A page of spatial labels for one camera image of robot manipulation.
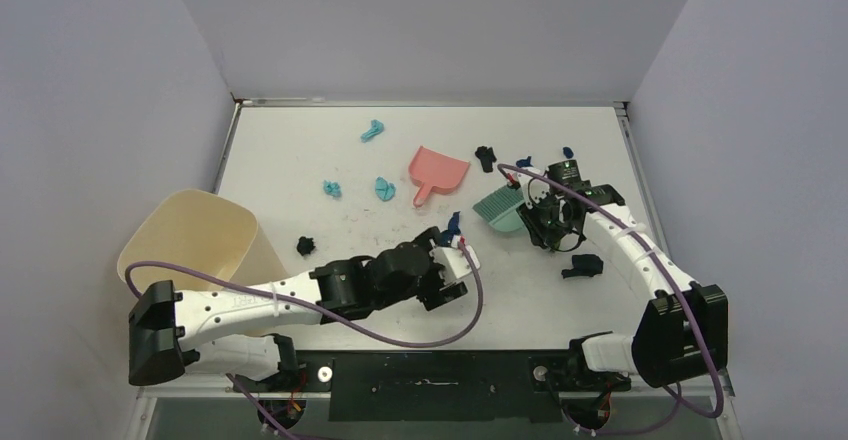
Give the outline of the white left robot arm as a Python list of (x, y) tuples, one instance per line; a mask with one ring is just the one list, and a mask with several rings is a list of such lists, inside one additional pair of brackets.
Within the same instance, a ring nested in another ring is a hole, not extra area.
[(124, 281), (137, 301), (128, 316), (128, 381), (160, 385), (186, 373), (235, 374), (282, 391), (297, 380), (300, 364), (291, 338), (274, 333), (283, 325), (340, 323), (389, 345), (412, 347), (370, 331), (359, 322), (371, 313), (415, 299), (426, 310), (456, 300), (464, 280), (480, 278), (480, 261), (461, 235), (447, 243), (430, 228), (410, 242), (377, 256), (332, 261), (289, 278), (252, 286), (223, 281), (173, 263), (152, 267), (212, 284), (210, 290), (180, 289), (160, 280), (140, 290), (128, 265)]

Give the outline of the dark blue paper scrap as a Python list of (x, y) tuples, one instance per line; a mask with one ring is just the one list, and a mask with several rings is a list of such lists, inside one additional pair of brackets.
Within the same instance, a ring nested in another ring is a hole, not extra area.
[(443, 232), (443, 236), (451, 240), (454, 236), (460, 234), (460, 211), (455, 211), (448, 221), (447, 228)]

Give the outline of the black paper scrap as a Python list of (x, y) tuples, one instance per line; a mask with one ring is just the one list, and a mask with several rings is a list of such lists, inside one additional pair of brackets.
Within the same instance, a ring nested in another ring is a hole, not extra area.
[(479, 160), (481, 168), (485, 173), (492, 173), (494, 171), (495, 163), (497, 162), (497, 157), (492, 147), (477, 147), (475, 150), (475, 157)]
[(579, 254), (571, 257), (571, 267), (561, 271), (563, 279), (592, 278), (604, 270), (604, 261), (594, 254)]
[(302, 257), (306, 257), (311, 255), (316, 250), (315, 240), (312, 237), (300, 236), (297, 244), (296, 251)]

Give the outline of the small dark blue scrap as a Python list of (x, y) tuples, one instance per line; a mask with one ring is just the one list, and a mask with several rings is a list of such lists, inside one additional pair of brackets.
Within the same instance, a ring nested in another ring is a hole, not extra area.
[(528, 168), (532, 166), (532, 157), (527, 156), (526, 158), (518, 159), (515, 162), (515, 166), (519, 168)]

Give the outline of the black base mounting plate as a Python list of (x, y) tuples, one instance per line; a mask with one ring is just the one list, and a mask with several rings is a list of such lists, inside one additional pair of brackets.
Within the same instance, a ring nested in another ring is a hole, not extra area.
[(593, 372), (572, 350), (301, 351), (292, 370), (237, 379), (255, 394), (326, 393), (332, 422), (553, 423), (560, 394), (587, 411), (631, 388), (628, 375)]

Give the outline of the black paper scrap top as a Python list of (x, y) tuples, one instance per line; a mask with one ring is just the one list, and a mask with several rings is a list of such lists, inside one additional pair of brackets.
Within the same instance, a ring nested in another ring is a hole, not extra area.
[(485, 173), (492, 173), (494, 171), (495, 163), (497, 162), (497, 157), (492, 147), (477, 147), (475, 150), (475, 157), (479, 160), (481, 168)]

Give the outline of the teal paper scrap top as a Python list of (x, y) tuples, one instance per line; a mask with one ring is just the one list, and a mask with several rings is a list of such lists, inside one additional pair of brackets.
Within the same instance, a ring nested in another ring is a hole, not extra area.
[(360, 135), (360, 141), (363, 143), (367, 143), (373, 140), (376, 136), (383, 133), (385, 130), (384, 124), (377, 119), (372, 119), (370, 121), (368, 129)]

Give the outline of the teal paper scrap middle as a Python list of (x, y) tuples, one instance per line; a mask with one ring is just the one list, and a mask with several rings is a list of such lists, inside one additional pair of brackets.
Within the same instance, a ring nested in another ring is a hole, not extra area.
[(377, 177), (375, 180), (374, 191), (381, 201), (387, 202), (395, 197), (396, 186), (384, 177)]

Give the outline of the beige waste bin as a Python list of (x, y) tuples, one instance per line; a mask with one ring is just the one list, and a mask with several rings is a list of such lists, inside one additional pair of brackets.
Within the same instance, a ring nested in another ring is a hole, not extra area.
[(118, 257), (119, 279), (139, 261), (172, 263), (242, 286), (291, 276), (250, 210), (194, 189), (170, 195), (140, 225)]

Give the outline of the teal paper scrap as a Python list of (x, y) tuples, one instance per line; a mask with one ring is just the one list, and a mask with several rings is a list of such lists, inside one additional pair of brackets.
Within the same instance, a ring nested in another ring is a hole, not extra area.
[(325, 180), (322, 182), (322, 189), (326, 195), (334, 199), (342, 196), (342, 189), (338, 182)]
[(396, 186), (384, 177), (377, 177), (375, 180), (374, 191), (381, 201), (387, 202), (395, 197)]
[(367, 143), (373, 140), (376, 136), (383, 133), (385, 130), (384, 124), (377, 119), (372, 119), (370, 121), (368, 129), (360, 135), (360, 141), (363, 143)]

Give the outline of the teal paper scrap left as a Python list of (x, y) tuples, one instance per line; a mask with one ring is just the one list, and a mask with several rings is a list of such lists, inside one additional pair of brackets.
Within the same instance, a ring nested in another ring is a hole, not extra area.
[(325, 180), (322, 182), (322, 189), (326, 195), (334, 199), (342, 196), (342, 189), (338, 182)]

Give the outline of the green hand brush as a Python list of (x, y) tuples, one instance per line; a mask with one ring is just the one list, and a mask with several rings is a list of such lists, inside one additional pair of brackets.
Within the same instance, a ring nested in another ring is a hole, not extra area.
[(472, 209), (496, 232), (513, 233), (525, 228), (518, 214), (523, 204), (519, 189), (502, 186), (476, 202)]

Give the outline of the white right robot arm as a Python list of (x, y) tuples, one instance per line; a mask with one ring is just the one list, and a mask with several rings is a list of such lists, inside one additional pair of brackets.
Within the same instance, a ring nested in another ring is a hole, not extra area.
[(603, 269), (617, 273), (646, 303), (634, 333), (600, 333), (573, 341), (578, 353), (565, 362), (572, 385), (588, 389), (605, 372), (614, 372), (663, 387), (715, 376), (727, 366), (729, 302), (724, 291), (681, 270), (614, 187), (582, 179), (574, 160), (544, 171), (517, 168), (507, 177), (510, 188), (523, 196), (517, 214), (533, 245), (564, 252), (562, 241), (568, 235), (591, 242)]

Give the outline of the pink plastic dustpan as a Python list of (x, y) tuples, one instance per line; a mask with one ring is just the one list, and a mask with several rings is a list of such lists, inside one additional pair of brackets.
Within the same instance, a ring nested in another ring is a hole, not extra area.
[(456, 159), (420, 146), (408, 165), (408, 174), (418, 188), (412, 204), (423, 207), (431, 194), (454, 192), (470, 168), (468, 161)]

